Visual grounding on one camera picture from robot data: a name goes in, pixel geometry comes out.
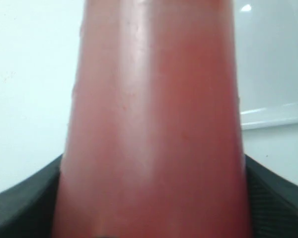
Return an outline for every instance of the white wall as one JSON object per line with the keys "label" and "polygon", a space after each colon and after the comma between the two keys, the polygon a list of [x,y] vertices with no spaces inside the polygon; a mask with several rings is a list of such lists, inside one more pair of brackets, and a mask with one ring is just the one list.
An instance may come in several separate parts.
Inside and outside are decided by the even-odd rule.
{"label": "white wall", "polygon": [[[298,102],[298,0],[234,1],[241,109]],[[64,149],[82,6],[0,0],[0,192]],[[246,131],[244,146],[298,184],[298,125]]]}

